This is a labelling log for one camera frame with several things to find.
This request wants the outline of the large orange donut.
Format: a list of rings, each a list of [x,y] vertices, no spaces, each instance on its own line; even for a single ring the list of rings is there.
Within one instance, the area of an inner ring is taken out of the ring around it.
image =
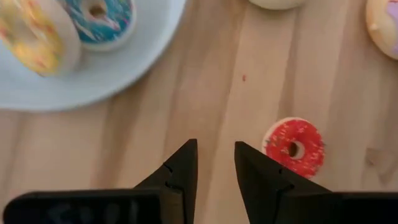
[[[285,10],[301,6],[307,0],[248,0],[263,9]]]

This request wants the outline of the small red sprinkled donut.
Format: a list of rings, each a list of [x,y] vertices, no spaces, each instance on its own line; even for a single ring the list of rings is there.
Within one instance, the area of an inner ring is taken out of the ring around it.
[[[274,123],[265,133],[262,152],[296,174],[311,179],[323,165],[325,145],[312,123],[287,117]]]

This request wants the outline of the small orange yellow donut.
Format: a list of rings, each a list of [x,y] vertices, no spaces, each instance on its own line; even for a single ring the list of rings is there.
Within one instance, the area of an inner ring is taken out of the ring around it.
[[[42,77],[70,73],[80,61],[78,32],[58,0],[0,0],[0,40]]]

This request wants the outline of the light blue plate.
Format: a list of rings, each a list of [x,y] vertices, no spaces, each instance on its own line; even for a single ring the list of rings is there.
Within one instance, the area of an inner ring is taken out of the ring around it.
[[[187,0],[135,0],[137,21],[120,49],[84,51],[77,70],[40,77],[0,42],[0,109],[61,111],[107,98],[138,81],[168,46]]]

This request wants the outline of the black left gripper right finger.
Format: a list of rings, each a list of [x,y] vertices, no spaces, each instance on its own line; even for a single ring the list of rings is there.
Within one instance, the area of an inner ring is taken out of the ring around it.
[[[234,160],[250,224],[398,224],[398,192],[332,192],[242,141]]]

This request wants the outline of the small blue sprinkled donut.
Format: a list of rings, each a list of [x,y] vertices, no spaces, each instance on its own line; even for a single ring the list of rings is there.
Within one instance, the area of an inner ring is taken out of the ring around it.
[[[86,50],[114,50],[124,44],[135,29],[135,0],[57,1],[70,16]]]

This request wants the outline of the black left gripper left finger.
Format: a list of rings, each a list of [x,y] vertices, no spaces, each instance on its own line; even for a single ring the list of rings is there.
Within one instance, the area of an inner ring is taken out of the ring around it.
[[[189,139],[133,188],[33,191],[5,206],[3,224],[193,224],[198,144]]]

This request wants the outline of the large purple striped donut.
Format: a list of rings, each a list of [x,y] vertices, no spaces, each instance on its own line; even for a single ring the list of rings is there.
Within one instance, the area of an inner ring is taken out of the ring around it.
[[[367,0],[366,25],[376,46],[398,60],[398,0]]]

